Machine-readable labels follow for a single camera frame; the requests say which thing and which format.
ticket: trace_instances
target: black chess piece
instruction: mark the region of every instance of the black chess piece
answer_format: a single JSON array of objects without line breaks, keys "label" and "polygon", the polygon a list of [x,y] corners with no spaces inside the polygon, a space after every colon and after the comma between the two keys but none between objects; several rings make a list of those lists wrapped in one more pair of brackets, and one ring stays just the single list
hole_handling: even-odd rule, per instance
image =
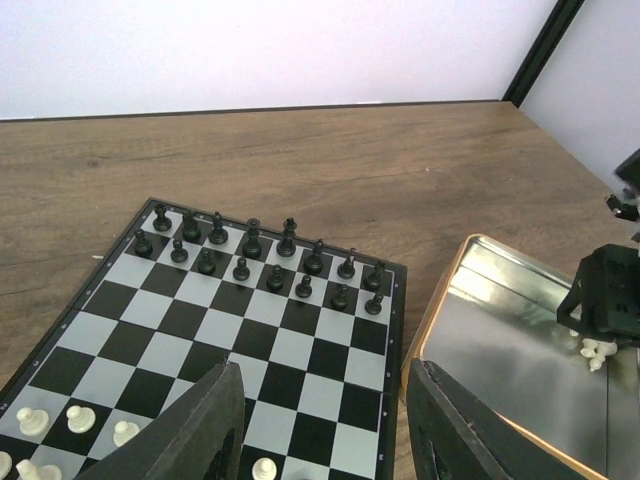
[{"label": "black chess piece", "polygon": [[242,246],[242,254],[247,258],[257,259],[262,253],[262,244],[258,237],[260,236],[260,221],[257,218],[250,218],[247,221],[249,229],[247,230],[247,241]]},{"label": "black chess piece", "polygon": [[159,203],[153,210],[156,212],[156,218],[153,220],[153,228],[158,232],[166,232],[171,229],[171,219],[167,217],[167,207]]},{"label": "black chess piece", "polygon": [[284,285],[284,277],[282,276],[282,267],[280,265],[274,265],[271,267],[271,273],[267,277],[267,288],[276,293],[282,289]]},{"label": "black chess piece", "polygon": [[204,275],[211,275],[216,271],[216,264],[211,256],[211,250],[202,250],[200,261],[198,262],[198,271]]},{"label": "black chess piece", "polygon": [[302,281],[296,285],[296,295],[300,298],[309,298],[312,293],[311,275],[305,275],[302,277]]},{"label": "black chess piece", "polygon": [[324,248],[324,243],[322,239],[319,239],[316,243],[313,244],[313,251],[311,254],[305,258],[304,260],[304,271],[309,275],[318,275],[322,272],[324,268],[324,261],[322,260],[322,249]]},{"label": "black chess piece", "polygon": [[189,252],[187,252],[182,246],[182,240],[173,241],[173,251],[171,252],[171,260],[176,263],[186,262],[189,258]]},{"label": "black chess piece", "polygon": [[200,225],[196,220],[196,214],[187,210],[182,214],[182,238],[188,242],[195,242],[200,238]]},{"label": "black chess piece", "polygon": [[276,251],[281,257],[292,257],[296,253],[296,244],[293,240],[296,238],[296,228],[298,224],[291,217],[287,218],[282,224],[282,240],[278,242]]},{"label": "black chess piece", "polygon": [[364,279],[364,286],[367,290],[375,292],[380,288],[380,285],[382,285],[382,272],[384,272],[385,268],[386,266],[383,262],[376,263],[373,267],[373,272],[367,275]]},{"label": "black chess piece", "polygon": [[384,295],[376,293],[372,299],[367,300],[364,309],[369,315],[378,315],[382,311],[382,299]]},{"label": "black chess piece", "polygon": [[244,257],[239,257],[236,268],[233,269],[233,278],[235,278],[239,282],[244,282],[247,278],[249,278],[250,273],[251,271],[249,270],[249,267],[247,267],[247,259]]},{"label": "black chess piece", "polygon": [[227,243],[229,232],[222,226],[222,215],[220,212],[213,214],[213,230],[209,232],[209,241],[214,245],[222,245]]},{"label": "black chess piece", "polygon": [[338,266],[338,276],[340,278],[344,278],[345,280],[349,280],[353,278],[356,274],[356,269],[353,266],[353,262],[356,259],[356,249],[352,248],[349,251],[349,256],[346,260]]},{"label": "black chess piece", "polygon": [[148,257],[153,252],[153,245],[151,244],[151,240],[149,240],[145,234],[144,230],[136,230],[136,243],[134,245],[134,250],[136,255],[139,257]]},{"label": "black chess piece", "polygon": [[349,303],[349,287],[346,285],[338,285],[336,293],[331,297],[331,306],[335,310],[344,310]]}]

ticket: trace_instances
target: wooden table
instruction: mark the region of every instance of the wooden table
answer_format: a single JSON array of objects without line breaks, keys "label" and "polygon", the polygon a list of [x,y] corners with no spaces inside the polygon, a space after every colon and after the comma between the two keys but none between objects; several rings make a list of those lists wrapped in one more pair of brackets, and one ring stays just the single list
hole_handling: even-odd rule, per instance
[{"label": "wooden table", "polygon": [[149,196],[407,265],[405,350],[471,233],[570,274],[627,243],[604,185],[499,102],[6,123],[0,185],[0,385]]}]

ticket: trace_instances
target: white pawn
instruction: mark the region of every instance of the white pawn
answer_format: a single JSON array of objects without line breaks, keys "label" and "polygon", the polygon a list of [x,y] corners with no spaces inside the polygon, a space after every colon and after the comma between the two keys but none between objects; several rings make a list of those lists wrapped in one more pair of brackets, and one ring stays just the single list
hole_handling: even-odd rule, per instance
[{"label": "white pawn", "polygon": [[31,460],[22,460],[16,470],[22,480],[62,480],[62,472],[55,465],[38,468]]},{"label": "white pawn", "polygon": [[273,480],[276,478],[278,467],[270,458],[260,458],[253,464],[251,475],[253,480]]},{"label": "white pawn", "polygon": [[116,423],[115,432],[113,433],[113,443],[115,443],[117,447],[121,447],[138,433],[140,433],[140,427],[135,423],[120,421]]},{"label": "white pawn", "polygon": [[73,405],[67,409],[67,427],[73,433],[84,433],[96,423],[96,414],[89,407]]},{"label": "white pawn", "polygon": [[44,410],[32,410],[24,407],[16,415],[20,422],[20,431],[28,437],[35,437],[45,431],[49,424],[49,414]]}]

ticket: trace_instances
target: chessboard border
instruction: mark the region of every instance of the chessboard border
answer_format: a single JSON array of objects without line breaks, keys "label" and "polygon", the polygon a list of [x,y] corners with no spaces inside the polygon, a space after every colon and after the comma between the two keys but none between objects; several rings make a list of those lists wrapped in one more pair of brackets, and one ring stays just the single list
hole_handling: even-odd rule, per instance
[{"label": "chessboard border", "polygon": [[[47,344],[49,342],[55,342],[62,335],[63,329],[61,329],[62,323],[65,319],[69,318],[73,314],[77,314],[80,309],[75,307],[75,305],[81,300],[83,295],[87,294],[87,289],[91,287],[91,285],[96,281],[100,273],[105,269],[112,256],[118,253],[119,249],[122,249],[119,254],[122,254],[124,249],[126,248],[126,239],[127,236],[131,234],[132,229],[136,226],[136,224],[140,221],[144,221],[142,218],[145,214],[151,214],[153,210],[153,206],[158,203],[165,204],[169,207],[174,207],[178,210],[192,210],[196,213],[196,215],[205,215],[211,216],[210,212],[205,210],[196,209],[193,207],[188,207],[179,203],[166,201],[157,197],[149,197],[134,214],[132,219],[127,223],[125,228],[122,230],[122,233],[117,236],[117,238],[113,241],[102,260],[91,270],[91,272],[85,277],[85,281],[82,282],[81,286],[78,288],[76,293],[73,295],[71,300],[67,303],[67,305],[63,308],[62,312],[57,316],[56,320],[51,324],[51,326],[47,329],[42,338],[38,341],[38,343],[31,349],[31,352],[27,355],[25,360],[20,364],[20,366],[16,369],[13,375],[9,378],[7,383],[0,390],[0,418],[4,415],[6,408],[9,403],[11,403],[11,398],[9,397],[10,392],[14,391],[14,388],[20,386],[20,380],[26,384],[31,379],[33,374],[36,372],[38,366],[46,359],[49,355],[51,348],[45,350]],[[232,222],[238,225],[246,226],[247,222],[239,220],[235,217],[229,217],[223,215],[223,219],[228,222]],[[281,231],[260,226],[260,230],[263,232],[268,232],[271,236],[275,236],[276,238],[282,234]],[[296,239],[307,242],[309,244],[313,244],[314,240],[296,236]],[[330,250],[340,252],[342,254],[348,255],[349,250],[333,245],[327,245]],[[401,380],[401,371],[400,365],[402,360],[402,339],[403,339],[403,327],[404,327],[404,314],[405,314],[405,299],[406,299],[406,282],[407,282],[407,267],[398,263],[389,262],[387,260],[383,260],[381,258],[377,258],[371,255],[367,255],[357,251],[357,257],[360,259],[368,260],[369,262],[375,263],[376,261],[384,261],[386,269],[394,272],[396,277],[400,277],[404,280],[404,282],[396,281],[398,283],[397,291],[394,291],[394,299],[396,300],[395,307],[396,313],[395,317],[397,321],[391,322],[389,321],[389,333],[388,338],[393,338],[395,342],[394,351],[389,355],[390,361],[390,370],[392,372],[391,384],[388,391],[382,391],[382,401],[384,402],[384,398],[389,399],[388,405],[388,414],[389,419],[386,422],[382,421],[380,418],[380,442],[385,442],[384,452],[387,462],[385,463],[384,471],[378,471],[376,473],[376,478],[385,478],[391,479],[393,478],[394,473],[394,458],[395,458],[395,443],[396,443],[396,432],[397,429],[397,411],[398,411],[398,400],[399,400],[399,392],[400,392],[400,380]],[[38,357],[45,352],[45,355],[42,359],[38,359]],[[24,388],[24,385],[21,385],[20,388],[15,390],[16,392],[20,392]]]}]

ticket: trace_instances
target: silver tray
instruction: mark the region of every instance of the silver tray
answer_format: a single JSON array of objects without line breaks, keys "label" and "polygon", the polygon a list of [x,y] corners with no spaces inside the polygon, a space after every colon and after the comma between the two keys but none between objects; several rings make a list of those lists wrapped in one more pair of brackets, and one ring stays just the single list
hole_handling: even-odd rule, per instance
[{"label": "silver tray", "polygon": [[474,235],[442,275],[403,366],[432,360],[527,438],[587,478],[640,478],[638,354],[591,373],[556,322],[571,279]]}]

